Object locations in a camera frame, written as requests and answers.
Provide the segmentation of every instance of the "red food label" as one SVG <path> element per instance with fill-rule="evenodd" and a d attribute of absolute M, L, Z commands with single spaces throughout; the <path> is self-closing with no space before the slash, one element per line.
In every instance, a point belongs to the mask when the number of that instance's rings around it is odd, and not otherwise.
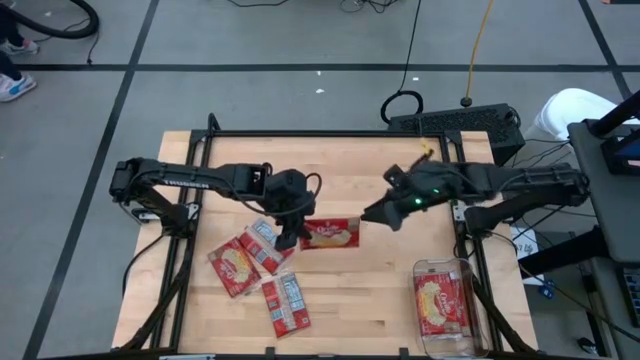
<path fill-rule="evenodd" d="M 300 249 L 348 248 L 360 246 L 360 218 L 306 220 L 311 238 L 300 238 Z"/>
<path fill-rule="evenodd" d="M 236 238 L 209 253 L 209 261 L 231 297 L 260 281 L 260 273 Z"/>
<path fill-rule="evenodd" d="M 280 338 L 311 326 L 309 313 L 294 274 L 282 275 L 263 283 L 262 291 L 276 337 Z"/>
<path fill-rule="evenodd" d="M 422 336 L 460 334 L 459 286 L 450 274 L 419 274 L 413 281 Z"/>
<path fill-rule="evenodd" d="M 259 219 L 253 225 L 248 226 L 239 239 L 247 252 L 272 275 L 294 252 L 294 249 L 277 251 L 275 249 L 276 237 L 271 225 Z"/>

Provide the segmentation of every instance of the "plastic food container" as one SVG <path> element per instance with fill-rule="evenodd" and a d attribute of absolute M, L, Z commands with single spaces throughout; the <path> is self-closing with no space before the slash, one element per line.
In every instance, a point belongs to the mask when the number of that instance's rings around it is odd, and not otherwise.
<path fill-rule="evenodd" d="M 427 355 L 486 356 L 472 275 L 471 264 L 464 259 L 420 260 L 413 266 L 418 343 Z"/>

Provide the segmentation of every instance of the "wooden tabletop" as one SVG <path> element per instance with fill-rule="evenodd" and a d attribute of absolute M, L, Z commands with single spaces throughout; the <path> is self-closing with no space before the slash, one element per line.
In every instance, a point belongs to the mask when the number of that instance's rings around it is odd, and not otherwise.
<path fill-rule="evenodd" d="M 165 133 L 158 159 L 184 163 L 188 140 L 189 132 Z M 434 159 L 441 159 L 437 140 L 429 142 Z M 463 147 L 467 161 L 493 161 L 486 133 L 463 133 Z M 270 162 L 274 172 L 295 168 L 320 173 L 323 187 L 312 218 L 359 216 L 388 188 L 383 172 L 393 164 L 406 169 L 422 151 L 419 140 L 413 138 L 313 137 L 218 137 L 212 149 L 210 167 Z M 178 188 L 158 189 L 170 201 L 177 201 Z M 265 347 L 273 346 L 278 354 L 394 355 L 406 347 L 412 355 L 424 354 L 417 342 L 410 272 L 418 260 L 453 257 L 449 205 L 412 214 L 398 232 L 363 222 L 359 248 L 296 252 L 290 269 L 300 283 L 311 327 L 280 340 L 275 338 L 262 292 L 231 299 L 207 262 L 209 252 L 258 217 L 237 202 L 205 192 L 180 352 L 263 354 Z M 495 231 L 510 238 L 506 225 Z M 144 225 L 136 252 L 159 233 L 159 224 Z M 161 242 L 131 270 L 114 346 L 129 340 L 156 305 L 168 244 L 168 240 Z M 513 248 L 497 237 L 485 239 L 484 248 L 496 305 L 525 342 L 537 347 Z M 484 312 L 480 313 L 486 322 Z M 164 345 L 172 318 L 170 308 Z"/>

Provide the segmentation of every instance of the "cable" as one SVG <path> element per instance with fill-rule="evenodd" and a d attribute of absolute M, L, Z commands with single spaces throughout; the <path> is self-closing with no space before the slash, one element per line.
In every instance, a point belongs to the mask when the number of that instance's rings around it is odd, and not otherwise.
<path fill-rule="evenodd" d="M 191 216 L 189 217 L 189 221 L 193 220 L 197 214 L 200 213 L 200 210 L 202 209 L 202 204 L 198 204 L 198 209 L 196 211 L 193 212 L 193 214 L 191 214 Z M 133 266 L 133 264 L 138 260 L 138 258 L 140 256 L 142 256 L 144 253 L 146 253 L 147 251 L 149 251 L 152 247 L 154 247 L 156 244 L 158 244 L 160 242 L 160 240 L 162 240 L 163 237 L 167 236 L 168 234 L 162 233 L 160 234 L 160 236 L 158 236 L 157 239 L 153 240 L 151 243 L 149 243 L 149 245 L 145 246 L 142 250 L 140 250 L 139 253 L 137 253 L 133 259 L 131 259 L 131 261 L 129 261 L 129 264 L 127 265 L 127 267 L 124 270 L 124 274 L 122 275 L 122 297 L 124 298 L 124 292 L 127 290 L 127 278 L 129 277 L 129 271 L 131 270 L 131 267 Z"/>
<path fill-rule="evenodd" d="M 80 25 L 86 23 L 87 21 L 89 21 L 89 18 L 86 18 L 86 19 L 84 19 L 82 21 L 79 21 L 79 22 L 77 22 L 75 24 L 71 24 L 71 25 L 67 26 L 66 28 L 62 29 L 62 31 L 71 30 L 72 28 L 74 28 L 76 26 L 80 26 Z M 49 36 L 47 36 L 45 38 L 42 38 L 42 39 L 33 40 L 33 42 L 35 42 L 35 43 L 43 43 L 45 41 L 51 40 L 52 38 L 53 38 L 53 36 L 49 35 Z"/>
<path fill-rule="evenodd" d="M 482 37 L 482 33 L 484 32 L 484 28 L 487 25 L 487 19 L 489 18 L 489 13 L 491 13 L 491 7 L 493 7 L 493 0 L 489 0 L 489 5 L 487 5 L 487 10 L 484 12 L 484 17 L 482 18 L 482 23 L 480 24 L 480 31 L 478 31 L 478 37 L 476 37 L 476 42 L 473 44 L 473 52 L 471 53 L 471 62 L 469 64 L 469 75 L 467 77 L 467 91 L 465 93 L 465 97 L 460 100 L 460 105 L 463 107 L 471 106 L 471 83 L 473 82 L 473 65 L 476 61 L 476 51 L 478 50 L 478 44 L 480 43 L 480 38 Z"/>
<path fill-rule="evenodd" d="M 82 29 L 74 31 L 53 29 L 31 20 L 28 17 L 20 14 L 13 9 L 10 9 L 3 4 L 0 4 L 0 12 L 6 13 L 16 22 L 19 22 L 20 24 L 30 28 L 31 30 L 61 39 L 82 39 L 95 34 L 100 27 L 100 18 L 98 17 L 98 13 L 96 13 L 96 11 L 84 0 L 69 1 L 78 5 L 89 16 L 89 24 L 87 24 L 87 26 L 83 27 Z"/>
<path fill-rule="evenodd" d="M 86 23 L 89 20 L 90 20 L 89 18 L 86 18 L 86 19 L 84 19 L 84 20 L 82 20 L 80 22 L 77 22 L 75 24 L 71 24 L 71 25 L 67 26 L 66 28 L 64 28 L 62 31 L 67 31 L 67 30 L 69 30 L 71 28 L 74 28 L 76 26 L 80 26 L 80 25 Z M 93 59 L 91 59 L 91 55 L 93 54 L 93 49 L 95 49 L 96 45 L 98 45 L 98 41 L 100 40 L 100 29 L 99 28 L 98 28 L 98 31 L 96 31 L 95 35 L 96 36 L 95 36 L 95 39 L 93 40 L 93 44 L 91 45 L 91 48 L 89 49 L 89 53 L 87 53 L 86 62 L 89 65 L 93 65 Z M 42 39 L 33 40 L 33 42 L 35 42 L 35 43 L 43 43 L 45 41 L 51 40 L 52 38 L 53 38 L 53 36 L 50 35 L 50 36 L 47 36 L 47 37 L 42 38 Z"/>
<path fill-rule="evenodd" d="M 352 2 L 353 5 L 354 5 L 354 8 L 351 9 L 351 10 L 346 8 L 344 4 L 347 3 L 347 2 Z M 398 2 L 398 0 L 389 0 L 386 3 L 379 3 L 379 2 L 376 2 L 376 1 L 372 1 L 372 0 L 342 0 L 340 2 L 340 10 L 342 12 L 347 13 L 347 14 L 353 14 L 353 13 L 357 13 L 360 10 L 362 10 L 364 8 L 364 4 L 368 3 L 376 13 L 382 14 L 385 11 L 387 11 L 387 8 L 389 6 L 395 4 L 396 2 Z"/>
<path fill-rule="evenodd" d="M 513 242 L 513 240 L 509 239 L 508 237 L 502 234 L 498 234 L 497 232 L 494 232 L 494 231 L 489 231 L 489 233 L 497 236 L 498 239 L 500 240 L 506 240 L 509 243 L 509 245 L 513 246 L 513 250 L 515 250 L 516 252 L 516 258 L 518 257 L 518 246 Z"/>
<path fill-rule="evenodd" d="M 547 164 L 547 166 L 555 165 L 555 164 L 559 163 L 559 162 L 560 162 L 560 160 L 562 160 L 562 159 L 566 158 L 566 157 L 567 157 L 567 156 L 569 156 L 569 155 L 571 155 L 571 151 L 569 151 L 568 153 L 566 153 L 566 154 L 564 154 L 564 155 L 560 156 L 559 158 L 557 158 L 557 159 L 553 160 L 552 162 L 550 162 L 549 164 Z"/>
<path fill-rule="evenodd" d="M 529 142 L 529 141 L 541 142 L 541 143 L 549 143 L 549 144 L 564 144 L 564 143 L 567 143 L 567 140 L 561 141 L 561 140 L 541 140 L 541 139 L 526 139 L 525 143 Z M 514 167 L 516 165 L 516 159 L 518 158 L 518 154 L 519 153 L 520 153 L 520 150 L 516 151 L 516 153 L 513 155 L 513 162 L 511 163 L 511 167 Z"/>
<path fill-rule="evenodd" d="M 404 63 L 404 74 L 402 75 L 402 83 L 398 92 L 402 91 L 404 83 L 407 79 L 407 71 L 409 70 L 409 61 L 411 60 L 411 52 L 413 51 L 413 39 L 416 36 L 416 27 L 418 25 L 418 17 L 420 16 L 420 6 L 422 6 L 422 0 L 418 0 L 418 7 L 416 8 L 416 16 L 413 19 L 413 29 L 411 30 L 411 41 L 409 42 L 409 52 L 407 53 L 407 61 Z"/>
<path fill-rule="evenodd" d="M 519 164 L 522 164 L 523 162 L 527 162 L 527 161 L 533 160 L 533 159 L 535 159 L 535 158 L 537 158 L 539 156 L 546 156 L 548 154 L 554 153 L 554 152 L 560 150 L 563 146 L 567 145 L 568 143 L 569 143 L 569 141 L 564 141 L 564 142 L 562 142 L 562 143 L 560 143 L 560 144 L 558 144 L 558 145 L 556 145 L 554 147 L 551 147 L 551 148 L 549 148 L 547 150 L 544 150 L 544 151 L 542 151 L 542 152 L 540 152 L 540 153 L 538 153 L 536 155 L 533 155 L 533 156 L 531 156 L 531 157 L 529 157 L 527 159 L 520 160 L 517 163 L 514 162 L 512 167 L 516 166 L 516 165 L 519 165 Z"/>
<path fill-rule="evenodd" d="M 542 219 L 536 221 L 533 225 L 530 225 L 528 228 L 524 229 L 524 231 L 521 231 L 518 235 L 516 235 L 513 238 L 513 241 L 516 241 L 517 238 L 519 238 L 520 236 L 522 236 L 522 234 L 526 233 L 527 231 L 533 229 L 534 227 L 540 225 L 543 221 L 547 220 L 548 218 L 550 218 L 551 216 L 553 216 L 553 214 L 557 213 L 558 211 L 562 210 L 564 206 L 560 206 L 557 209 L 554 209 L 552 212 L 548 213 L 547 215 L 543 216 Z"/>
<path fill-rule="evenodd" d="M 533 226 L 529 225 L 529 223 L 528 223 L 528 222 L 527 222 L 527 220 L 524 218 L 524 216 L 523 216 L 523 217 L 521 217 L 521 218 L 520 218 L 520 220 L 522 220 L 522 222 L 523 222 L 525 225 L 527 225 L 527 226 L 529 227 L 529 229 L 533 230 L 534 232 L 536 231 L 536 229 L 534 229 L 534 228 L 533 228 Z M 548 237 L 546 237 L 543 233 L 538 232 L 537 234 L 538 234 L 538 235 L 540 235 L 540 237 L 541 237 L 541 238 L 543 238 L 543 239 L 544 239 L 544 241 L 546 241 L 546 242 L 547 242 L 547 244 L 549 244 L 549 247 L 554 247 L 554 246 L 555 246 L 555 245 L 553 245 L 553 242 L 551 242 L 551 240 L 549 240 L 549 238 L 548 238 Z M 525 236 L 527 239 L 529 239 L 529 240 L 531 240 L 531 241 L 534 241 L 533 239 L 531 239 L 530 237 L 528 237 L 526 234 L 524 234 L 524 236 Z"/>
<path fill-rule="evenodd" d="M 608 319 L 606 319 L 604 316 L 596 313 L 592 308 L 590 308 L 589 306 L 583 304 L 582 302 L 580 302 L 579 300 L 577 300 L 575 297 L 573 297 L 572 295 L 569 295 L 566 291 L 560 289 L 558 286 L 549 283 L 549 282 L 545 282 L 544 280 L 540 279 L 539 277 L 531 274 L 531 272 L 527 269 L 525 269 L 524 267 L 522 267 L 522 265 L 518 264 L 518 266 L 520 267 L 520 270 L 522 270 L 525 274 L 531 276 L 532 278 L 540 281 L 543 284 L 546 284 L 547 286 L 553 288 L 554 290 L 558 291 L 559 293 L 561 293 L 562 295 L 564 295 L 567 299 L 571 300 L 572 302 L 574 302 L 576 305 L 580 306 L 581 308 L 585 309 L 587 312 L 589 312 L 591 315 L 597 317 L 600 321 L 604 322 L 605 324 L 609 325 L 612 329 L 614 329 L 615 331 L 619 332 L 620 334 L 628 337 L 629 339 L 640 343 L 640 337 L 637 337 L 633 334 L 631 334 L 630 332 L 626 331 L 625 329 L 621 328 L 620 326 L 612 323 L 611 321 L 609 321 Z"/>
<path fill-rule="evenodd" d="M 255 208 L 255 207 L 249 205 L 249 203 L 246 200 L 242 199 L 240 194 L 238 194 L 236 189 L 234 189 L 233 186 L 231 186 L 231 184 L 229 184 L 228 181 L 226 181 L 225 179 L 222 179 L 222 178 L 220 178 L 220 179 L 224 180 L 228 184 L 228 186 L 231 188 L 231 192 L 233 192 L 233 195 L 238 199 L 238 201 L 242 205 L 244 205 L 244 207 L 246 207 L 247 209 L 252 210 L 252 211 L 254 211 L 254 212 L 256 212 L 256 213 L 258 213 L 260 215 L 276 217 L 276 216 L 285 216 L 285 215 L 295 214 L 298 211 L 300 211 L 300 210 L 306 208 L 307 206 L 309 206 L 309 204 L 312 201 L 316 200 L 316 198 L 318 197 L 318 194 L 320 194 L 320 189 L 322 189 L 322 176 L 320 176 L 320 174 L 318 174 L 318 173 L 310 173 L 309 175 L 307 175 L 306 178 L 309 179 L 312 176 L 315 176 L 318 179 L 318 186 L 316 187 L 316 191 L 313 193 L 313 198 L 311 200 L 307 201 L 306 203 L 298 206 L 297 208 L 295 208 L 293 210 L 287 210 L 287 211 L 283 211 L 283 212 L 279 212 L 279 213 L 272 213 L 272 212 L 262 211 L 262 210 L 260 210 L 258 208 Z"/>
<path fill-rule="evenodd" d="M 120 209 L 122 209 L 122 211 L 124 211 L 124 213 L 127 214 L 130 218 L 132 218 L 138 225 L 142 225 L 142 223 L 140 222 L 140 219 L 133 216 L 133 214 L 131 214 L 131 212 L 124 207 L 123 203 L 119 202 L 118 205 L 120 206 Z"/>
<path fill-rule="evenodd" d="M 545 210 L 554 210 L 554 209 L 550 209 L 546 206 L 542 207 Z M 595 215 L 591 215 L 591 214 L 581 214 L 581 213 L 577 213 L 577 212 L 572 212 L 572 211 L 567 211 L 567 210 L 558 210 L 559 213 L 562 214 L 567 214 L 567 215 L 575 215 L 575 216 L 584 216 L 584 217 L 592 217 L 592 218 L 597 218 L 597 216 Z"/>
<path fill-rule="evenodd" d="M 233 0 L 227 0 L 228 2 L 232 3 L 233 5 L 237 6 L 237 7 L 258 7 L 258 6 L 280 6 L 284 3 L 286 3 L 289 0 L 282 0 L 280 2 L 277 3 L 265 3 L 265 4 L 248 4 L 248 5 L 242 5 L 242 4 L 238 4 L 237 2 L 233 1 Z"/>
<path fill-rule="evenodd" d="M 89 53 L 87 54 L 87 64 L 89 65 L 93 65 L 93 59 L 91 59 L 91 54 L 93 54 L 93 49 L 96 48 L 96 45 L 98 45 L 98 41 L 100 41 L 100 30 L 98 29 L 98 31 L 96 32 L 96 37 L 93 39 L 93 44 L 91 45 L 91 48 L 89 49 Z"/>
<path fill-rule="evenodd" d="M 363 1 L 369 3 L 369 5 L 371 5 L 373 10 L 375 12 L 377 12 L 378 14 L 384 13 L 385 11 L 387 11 L 387 8 L 389 6 L 391 6 L 391 5 L 393 5 L 393 4 L 398 2 L 398 0 L 389 0 L 389 2 L 382 4 L 382 3 L 379 3 L 379 2 L 375 2 L 373 0 L 363 0 Z M 378 8 L 376 8 L 375 5 L 382 6 L 382 10 L 378 10 Z"/>
<path fill-rule="evenodd" d="M 551 151 L 551 152 L 549 152 L 547 154 L 542 155 L 540 157 L 540 159 L 538 159 L 533 164 L 529 165 L 528 168 L 532 168 L 532 167 L 536 166 L 540 161 L 544 160 L 544 158 L 546 158 L 547 156 L 555 154 L 556 152 L 560 151 L 560 149 L 562 149 L 562 147 L 564 147 L 564 145 L 559 145 L 560 147 L 558 147 L 557 149 L 555 149 L 555 150 L 553 150 L 553 151 Z"/>
<path fill-rule="evenodd" d="M 131 259 L 131 261 L 129 261 L 129 264 L 127 265 L 127 267 L 124 270 L 124 275 L 122 276 L 122 297 L 124 298 L 124 292 L 127 290 L 127 278 L 129 277 L 129 271 L 131 270 L 131 267 L 133 266 L 133 264 L 136 262 L 136 260 L 138 260 L 138 258 L 140 256 L 142 256 L 142 254 L 146 253 L 147 251 L 149 251 L 152 247 L 154 247 L 156 244 L 158 244 L 160 242 L 160 240 L 162 240 L 163 237 L 165 237 L 166 234 L 160 234 L 160 236 L 158 236 L 157 239 L 153 240 L 149 245 L 145 246 L 142 250 L 140 250 L 139 253 L 137 253 L 133 259 Z"/>
<path fill-rule="evenodd" d="M 413 90 L 402 90 L 404 88 L 404 83 L 407 79 L 407 71 L 409 70 L 409 61 L 411 60 L 411 52 L 413 51 L 413 40 L 416 36 L 416 27 L 418 25 L 418 17 L 420 16 L 420 7 L 422 6 L 422 0 L 418 0 L 418 6 L 416 7 L 416 15 L 413 19 L 413 29 L 411 30 L 411 41 L 409 42 L 409 52 L 407 54 L 407 61 L 404 64 L 404 73 L 402 75 L 402 83 L 400 84 L 400 88 L 396 91 L 395 94 L 389 96 L 384 103 L 382 103 L 382 107 L 380 108 L 380 117 L 382 121 L 387 124 L 391 124 L 391 120 L 387 117 L 387 107 L 391 102 L 400 96 L 410 95 L 413 96 L 418 101 L 418 109 L 416 110 L 416 115 L 422 113 L 424 110 L 424 100 L 422 99 L 422 95 L 420 95 L 417 91 Z"/>

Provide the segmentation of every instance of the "person's foot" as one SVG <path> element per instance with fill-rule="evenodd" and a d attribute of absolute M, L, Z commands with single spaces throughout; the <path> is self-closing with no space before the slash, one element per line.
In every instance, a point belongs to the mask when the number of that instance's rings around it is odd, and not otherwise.
<path fill-rule="evenodd" d="M 5 42 L 0 45 L 0 50 L 4 51 L 4 53 L 9 56 L 37 54 L 40 50 L 40 46 L 31 40 L 25 40 L 22 43 L 22 46 L 15 46 L 10 43 L 9 40 L 5 40 Z"/>
<path fill-rule="evenodd" d="M 22 74 L 22 79 L 13 80 L 0 75 L 0 102 L 9 102 L 33 90 L 38 85 L 31 75 Z"/>

